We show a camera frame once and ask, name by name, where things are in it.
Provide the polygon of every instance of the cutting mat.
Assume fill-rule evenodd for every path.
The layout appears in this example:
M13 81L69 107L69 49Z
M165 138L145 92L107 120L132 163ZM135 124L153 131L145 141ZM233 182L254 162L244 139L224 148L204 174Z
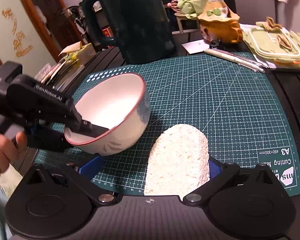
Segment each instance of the cutting mat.
M209 154L217 160L248 168L267 163L289 195L300 194L294 138L265 74L209 55L177 57L91 74L74 93L74 101L102 80L128 72L139 73L147 83L149 125L133 147L104 159L103 170L93 179L95 184L142 195L155 140L173 125L186 123L207 136ZM62 130L63 126L54 124L53 128ZM40 150L35 162L55 166L87 155L77 148L65 153Z

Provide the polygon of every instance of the sponge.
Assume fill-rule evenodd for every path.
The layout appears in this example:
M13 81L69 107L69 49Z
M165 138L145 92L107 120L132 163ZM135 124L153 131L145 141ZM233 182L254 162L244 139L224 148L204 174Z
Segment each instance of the sponge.
M151 149L144 194L179 195L182 200L209 179L207 138L191 125L177 124Z

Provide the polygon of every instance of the chinese characters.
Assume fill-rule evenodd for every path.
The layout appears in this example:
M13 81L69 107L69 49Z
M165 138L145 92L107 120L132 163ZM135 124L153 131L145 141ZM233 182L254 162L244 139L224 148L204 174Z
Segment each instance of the chinese characters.
M24 55L28 54L29 51L33 49L32 45L29 45L25 49L23 49L22 40L26 39L25 34L23 31L17 32L17 19L14 17L13 12L11 8L7 8L6 10L2 10L2 16L6 20L12 20L13 21L13 28L12 28L12 34L15 35L16 39L13 40L13 48L16 51L17 58L23 57Z

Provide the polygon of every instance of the dark green pitcher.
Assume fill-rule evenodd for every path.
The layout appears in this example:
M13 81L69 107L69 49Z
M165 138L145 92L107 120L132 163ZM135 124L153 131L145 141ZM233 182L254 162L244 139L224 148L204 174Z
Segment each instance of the dark green pitcher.
M114 37L103 35L92 6L100 1ZM175 49L161 0L83 0L89 30L104 45L118 46L128 64L165 57Z

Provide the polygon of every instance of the bowl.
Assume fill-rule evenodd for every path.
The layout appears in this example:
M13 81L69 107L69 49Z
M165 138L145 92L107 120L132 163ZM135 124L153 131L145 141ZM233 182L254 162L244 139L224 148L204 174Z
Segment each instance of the bowl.
M110 77L89 90L75 105L82 119L109 130L94 138L65 128L73 146L94 154L112 155L134 145L150 118L146 82L135 73Z

